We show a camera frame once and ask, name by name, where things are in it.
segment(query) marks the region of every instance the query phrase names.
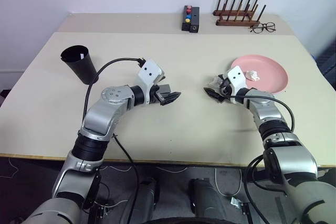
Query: eyeglasses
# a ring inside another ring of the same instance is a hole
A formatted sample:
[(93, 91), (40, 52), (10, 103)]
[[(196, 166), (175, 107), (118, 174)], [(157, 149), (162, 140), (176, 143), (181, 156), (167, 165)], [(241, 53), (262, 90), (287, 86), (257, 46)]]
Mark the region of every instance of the eyeglasses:
[(261, 26), (250, 26), (250, 33), (254, 32), (255, 34), (260, 34), (264, 31), (264, 29), (270, 33), (276, 31), (275, 24), (273, 22), (268, 22), (266, 24), (260, 23)]

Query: silver robot arm segment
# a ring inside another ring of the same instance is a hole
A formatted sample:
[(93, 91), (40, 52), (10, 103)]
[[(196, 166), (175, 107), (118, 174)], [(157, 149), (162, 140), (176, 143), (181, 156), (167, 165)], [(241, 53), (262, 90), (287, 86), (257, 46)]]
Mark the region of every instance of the silver robot arm segment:
[(135, 86), (109, 87), (87, 112), (73, 149), (68, 153), (56, 179), (52, 199), (44, 202), (24, 222), (64, 223), (80, 221), (81, 209), (90, 208), (97, 196), (103, 155), (119, 118), (137, 105), (176, 100), (181, 93), (170, 93), (169, 85), (160, 88), (163, 70), (147, 60), (138, 73)]
[[(243, 73), (240, 68), (229, 71), (228, 76)], [(230, 78), (230, 87), (221, 87), (220, 93), (237, 90), (235, 79)], [(256, 89), (241, 88), (234, 95), (274, 96)], [(268, 99), (236, 97), (253, 115), (264, 146), (265, 169), (269, 178), (283, 184), (296, 210), (300, 223), (335, 223), (336, 188), (317, 180), (317, 164), (311, 153), (291, 132), (275, 102)]]

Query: black cable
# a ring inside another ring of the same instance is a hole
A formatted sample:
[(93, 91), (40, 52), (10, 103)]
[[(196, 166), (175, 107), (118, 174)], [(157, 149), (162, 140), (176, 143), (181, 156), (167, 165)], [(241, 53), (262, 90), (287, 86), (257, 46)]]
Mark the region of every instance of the black cable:
[(261, 219), (264, 221), (265, 224), (270, 224), (268, 222), (268, 220), (265, 218), (265, 216), (260, 212), (259, 208), (256, 206), (256, 204), (254, 203), (254, 201), (251, 198), (250, 193), (248, 192), (248, 188), (247, 188), (247, 175), (249, 173), (249, 171), (251, 170), (251, 166), (252, 164), (254, 164), (256, 161), (258, 160), (262, 160), (262, 155), (256, 157), (254, 160), (251, 161), (251, 163), (248, 164), (246, 172), (244, 174), (244, 189), (245, 189), (245, 193), (246, 196), (248, 198), (248, 200), (250, 201), (251, 205), (254, 207), (254, 209), (256, 210), (256, 212), (259, 214), (259, 216), (261, 217)]
[(294, 224), (294, 221), (296, 221), (296, 220), (297, 220), (297, 218), (295, 217), (294, 220), (290, 224)]
[(268, 99), (277, 103), (280, 103), (282, 106), (284, 106), (286, 108), (286, 110), (288, 111), (291, 121), (292, 121), (292, 126), (290, 128), (291, 132), (294, 132), (294, 128), (295, 128), (295, 119), (294, 119), (294, 114), (292, 112), (292, 110), (290, 109), (290, 107), (288, 107), (284, 102), (281, 102), (278, 99), (275, 99), (273, 97), (265, 97), (262, 95), (225, 95), (225, 94), (221, 94), (223, 97), (225, 98), (261, 98), (261, 99)]
[(99, 71), (97, 72), (96, 76), (92, 79), (92, 81), (90, 82), (89, 86), (88, 86), (88, 91), (86, 92), (86, 96), (85, 96), (85, 103), (84, 103), (84, 111), (83, 111), (83, 120), (85, 118), (85, 115), (86, 115), (86, 112), (87, 112), (87, 109), (88, 109), (88, 102), (89, 102), (89, 95), (90, 95), (90, 91), (91, 91), (91, 88), (94, 84), (94, 81), (96, 80), (96, 78), (99, 76), (100, 73), (103, 72), (103, 70), (115, 63), (115, 62), (118, 62), (118, 61), (124, 61), (124, 60), (131, 60), (131, 61), (138, 61), (139, 60), (142, 60), (142, 59), (137, 59), (137, 58), (119, 58), (119, 59), (115, 59), (115, 60), (111, 60), (109, 62), (107, 62), (104, 66), (101, 67), (101, 69), (99, 69)]
[(130, 221), (131, 221), (131, 218), (132, 218), (132, 213), (133, 213), (133, 210), (134, 210), (134, 206), (135, 206), (135, 202), (137, 200), (137, 196), (138, 196), (138, 191), (139, 191), (139, 173), (138, 173), (138, 170), (135, 166), (135, 163), (133, 162), (133, 159), (131, 158), (131, 156), (128, 154), (128, 152), (125, 150), (125, 148), (121, 145), (121, 143), (118, 141), (117, 139), (117, 136), (115, 134), (113, 134), (113, 137), (116, 141), (116, 143), (119, 145), (119, 147), (122, 149), (122, 151), (126, 154), (127, 158), (129, 159), (134, 171), (135, 171), (135, 175), (137, 177), (137, 181), (136, 181), (136, 188), (135, 188), (135, 194), (134, 194), (134, 199), (133, 199), (133, 202), (132, 202), (132, 206), (131, 206), (131, 211), (128, 215), (128, 219), (127, 219), (127, 224), (130, 224)]
[(107, 189), (107, 198), (106, 198), (106, 204), (109, 202), (109, 199), (110, 199), (110, 188), (108, 187), (108, 185), (106, 185), (105, 183), (103, 182), (100, 182), (102, 185), (104, 185)]
[(259, 187), (259, 188), (261, 188), (261, 189), (263, 189), (263, 190), (266, 190), (266, 191), (277, 191), (277, 192), (279, 192), (279, 193), (284, 193), (285, 195), (287, 195), (286, 192), (285, 192), (284, 190), (276, 189), (276, 188), (267, 188), (267, 187), (264, 187), (264, 186), (262, 186), (262, 185), (260, 185), (260, 184), (258, 184), (258, 183), (256, 182), (256, 180), (255, 180), (255, 178), (254, 178), (254, 173), (255, 173), (255, 171), (256, 171), (256, 167), (257, 167), (257, 165), (258, 165), (262, 160), (263, 160), (263, 158), (260, 159), (260, 160), (258, 160), (258, 161), (252, 166), (251, 174), (252, 174), (252, 182), (253, 182), (253, 184), (255, 184), (257, 187)]

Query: pink plate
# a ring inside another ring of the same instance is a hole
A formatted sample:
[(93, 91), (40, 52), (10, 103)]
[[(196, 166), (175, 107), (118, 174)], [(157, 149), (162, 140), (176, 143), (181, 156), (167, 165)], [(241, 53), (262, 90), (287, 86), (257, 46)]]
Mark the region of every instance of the pink plate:
[(284, 68), (276, 61), (261, 55), (244, 55), (237, 58), (231, 68), (240, 66), (245, 74), (246, 71), (255, 70), (260, 80), (250, 81), (246, 79), (248, 88), (256, 88), (276, 94), (285, 89), (288, 83), (288, 75)]

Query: gray carpet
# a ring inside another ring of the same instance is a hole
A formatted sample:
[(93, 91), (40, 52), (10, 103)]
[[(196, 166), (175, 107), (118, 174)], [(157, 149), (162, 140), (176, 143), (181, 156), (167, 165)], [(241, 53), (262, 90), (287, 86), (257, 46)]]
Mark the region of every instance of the gray carpet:
[[(0, 224), (7, 224), (15, 217), (27, 218), (43, 201), (51, 196), (51, 189), (57, 177), (57, 169), (43, 167), (25, 159), (11, 158), (19, 172), (12, 179), (0, 178)], [(127, 169), (128, 165), (114, 165)], [(183, 166), (164, 166), (169, 170), (181, 170)], [(187, 195), (188, 182), (192, 178), (209, 178), (214, 184), (214, 168), (189, 167), (181, 173), (168, 173), (155, 166), (138, 165), (141, 178), (154, 177), (160, 183), (160, 201), (154, 211), (153, 219), (165, 217), (192, 217)], [(15, 169), (9, 166), (8, 158), (0, 158), (0, 176), (10, 176)], [(135, 188), (134, 171), (119, 172), (110, 167), (101, 171), (102, 182), (111, 189), (111, 203), (127, 199)], [(239, 187), (239, 170), (236, 168), (219, 168), (217, 182), (225, 194), (234, 193)], [(270, 223), (291, 224), (294, 219), (288, 198), (281, 193), (263, 191), (249, 185), (250, 193), (256, 204)], [(106, 197), (107, 190), (101, 186), (100, 197)], [(236, 198), (246, 201), (244, 187), (241, 187)], [(248, 223), (240, 209), (230, 204), (230, 198), (221, 196), (227, 220), (236, 223)], [(102, 223), (118, 223), (125, 203), (115, 207), (103, 219)], [(87, 223), (88, 215), (82, 213), (81, 223)]]

